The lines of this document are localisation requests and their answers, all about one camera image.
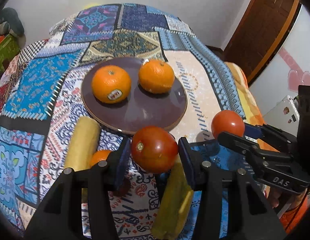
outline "purple plate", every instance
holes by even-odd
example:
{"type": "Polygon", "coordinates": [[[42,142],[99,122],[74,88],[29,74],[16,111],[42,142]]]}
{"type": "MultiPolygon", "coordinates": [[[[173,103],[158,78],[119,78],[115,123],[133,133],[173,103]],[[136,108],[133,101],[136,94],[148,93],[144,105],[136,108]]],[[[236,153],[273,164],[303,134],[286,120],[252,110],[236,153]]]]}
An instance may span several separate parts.
{"type": "Polygon", "coordinates": [[[146,92],[138,84],[138,71],[142,63],[140,58],[114,58],[99,63],[87,73],[82,82],[82,101],[96,121],[116,132],[130,135],[148,125],[171,130],[179,123],[187,108],[187,96],[182,84],[175,78],[172,89],[166,94],[146,92]],[[116,104],[100,102],[91,89],[94,74],[107,65],[123,68],[131,78],[128,97],[116,104]]]}

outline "heart decoration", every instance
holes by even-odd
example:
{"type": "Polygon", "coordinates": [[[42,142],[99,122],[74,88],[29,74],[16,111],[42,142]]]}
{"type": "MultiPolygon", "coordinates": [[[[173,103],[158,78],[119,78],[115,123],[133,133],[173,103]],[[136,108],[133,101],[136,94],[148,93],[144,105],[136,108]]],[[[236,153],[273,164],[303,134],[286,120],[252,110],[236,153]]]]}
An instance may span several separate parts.
{"type": "Polygon", "coordinates": [[[293,92],[298,92],[299,85],[310,86],[310,72],[305,71],[303,74],[297,70],[291,69],[288,75],[289,90],[293,92]]]}

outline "orange wood trim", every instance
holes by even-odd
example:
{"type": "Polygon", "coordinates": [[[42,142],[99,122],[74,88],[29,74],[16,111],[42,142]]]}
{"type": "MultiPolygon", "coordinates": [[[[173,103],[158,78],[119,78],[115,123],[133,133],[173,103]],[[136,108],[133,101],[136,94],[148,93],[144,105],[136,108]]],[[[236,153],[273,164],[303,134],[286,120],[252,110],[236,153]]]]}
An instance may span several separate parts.
{"type": "Polygon", "coordinates": [[[289,16],[287,17],[282,29],[280,30],[280,33],[277,35],[275,41],[271,45],[271,47],[266,52],[265,56],[262,58],[262,60],[258,63],[256,68],[252,71],[252,73],[247,77],[248,83],[257,75],[257,73],[261,70],[261,68],[264,66],[264,64],[268,61],[269,57],[272,55],[274,50],[277,48],[277,46],[280,44],[281,40],[283,39],[287,29],[289,28],[292,19],[294,17],[294,14],[296,12],[297,6],[299,5],[299,0],[294,0],[291,11],[289,13],[289,16]]]}
{"type": "Polygon", "coordinates": [[[232,38],[230,39],[230,41],[228,42],[227,46],[226,46],[225,49],[224,49],[224,55],[226,55],[226,54],[228,53],[228,50],[229,50],[229,48],[230,48],[232,42],[233,42],[234,39],[236,38],[237,34],[239,33],[240,28],[241,28],[242,25],[244,24],[244,22],[245,22],[247,16],[249,15],[249,13],[250,13],[250,11],[251,11],[251,9],[252,9],[252,6],[253,6],[253,4],[254,4],[254,2],[255,2],[255,0],[250,0],[248,6],[247,6],[247,8],[246,8],[245,13],[243,14],[242,19],[240,20],[239,24],[237,25],[236,30],[235,30],[234,33],[233,33],[232,38]]]}

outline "orange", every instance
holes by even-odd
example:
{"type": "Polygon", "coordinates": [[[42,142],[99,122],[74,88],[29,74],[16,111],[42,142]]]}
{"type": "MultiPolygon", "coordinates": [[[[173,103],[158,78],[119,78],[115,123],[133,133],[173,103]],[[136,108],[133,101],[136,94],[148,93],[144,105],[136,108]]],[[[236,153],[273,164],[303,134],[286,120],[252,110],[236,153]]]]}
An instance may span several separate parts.
{"type": "Polygon", "coordinates": [[[139,84],[153,94],[167,93],[173,86],[175,74],[172,67],[160,60],[150,60],[140,67],[139,84]]]}
{"type": "Polygon", "coordinates": [[[130,92],[131,80],[122,68],[109,65],[95,73],[91,88],[94,96],[103,103],[114,104],[123,101],[130,92]]]}
{"type": "Polygon", "coordinates": [[[89,166],[92,167],[100,161],[105,161],[110,153],[111,150],[100,150],[95,152],[90,159],[89,166]]]}

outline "wooden door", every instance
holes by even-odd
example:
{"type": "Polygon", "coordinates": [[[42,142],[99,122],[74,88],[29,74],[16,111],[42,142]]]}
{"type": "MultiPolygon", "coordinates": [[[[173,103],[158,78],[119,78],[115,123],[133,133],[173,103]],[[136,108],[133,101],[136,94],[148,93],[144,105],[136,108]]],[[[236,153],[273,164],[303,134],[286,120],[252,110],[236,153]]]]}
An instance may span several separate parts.
{"type": "Polygon", "coordinates": [[[242,68],[248,82],[262,69],[283,38],[298,0],[251,0],[224,51],[224,60],[242,68]]]}

